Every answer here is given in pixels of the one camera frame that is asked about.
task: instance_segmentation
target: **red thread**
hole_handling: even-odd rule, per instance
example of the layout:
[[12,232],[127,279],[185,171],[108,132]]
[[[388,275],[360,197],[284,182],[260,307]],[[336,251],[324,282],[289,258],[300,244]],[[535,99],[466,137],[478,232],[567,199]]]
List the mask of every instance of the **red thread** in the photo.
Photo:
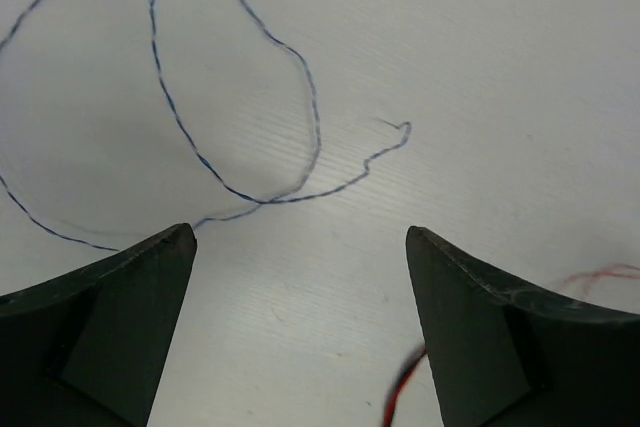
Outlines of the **red thread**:
[[580,299],[586,299],[597,282],[604,277],[612,277],[617,279],[640,280],[640,267],[628,264],[612,264],[601,269],[591,272],[581,272],[571,275],[560,282],[556,290],[563,290],[574,282],[586,280],[582,287],[582,296]]

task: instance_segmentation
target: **white table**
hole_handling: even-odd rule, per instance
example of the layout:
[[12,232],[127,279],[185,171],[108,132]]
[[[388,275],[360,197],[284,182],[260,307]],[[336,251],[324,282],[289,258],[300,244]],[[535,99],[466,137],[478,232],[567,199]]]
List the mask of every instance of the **white table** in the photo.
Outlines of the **white table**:
[[[31,0],[0,0],[8,30]],[[250,0],[306,55],[325,149],[305,192],[344,193],[209,224],[153,427],[372,426],[421,337],[411,224],[549,283],[640,263],[637,0]],[[236,0],[158,0],[167,82],[230,183],[266,197],[310,155],[308,93]],[[47,0],[0,58],[0,170],[43,221],[125,246],[245,203],[199,166],[155,79],[147,0]],[[103,253],[0,196],[0,294]],[[639,285],[590,300],[640,311]],[[439,426],[427,365],[397,426]]]

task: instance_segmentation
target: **angled black part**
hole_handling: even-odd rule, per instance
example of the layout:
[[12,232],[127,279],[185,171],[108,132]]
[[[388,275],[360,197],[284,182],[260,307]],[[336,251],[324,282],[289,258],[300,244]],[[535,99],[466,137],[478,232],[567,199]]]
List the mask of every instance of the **angled black part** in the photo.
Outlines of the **angled black part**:
[[445,427],[640,425],[640,316],[545,290],[412,227]]
[[0,297],[0,425],[144,427],[195,253],[176,225]]

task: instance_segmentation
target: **red and black wire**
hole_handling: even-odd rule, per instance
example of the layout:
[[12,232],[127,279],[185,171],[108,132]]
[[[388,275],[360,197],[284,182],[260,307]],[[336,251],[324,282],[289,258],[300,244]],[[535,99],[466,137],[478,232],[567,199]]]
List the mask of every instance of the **red and black wire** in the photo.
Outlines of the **red and black wire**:
[[407,385],[407,382],[416,371],[416,368],[420,364],[420,361],[427,355],[427,347],[422,344],[411,352],[402,363],[396,380],[392,384],[387,398],[384,403],[384,412],[382,416],[382,427],[390,427],[393,422],[393,416],[396,412],[396,404],[398,403],[398,397]]

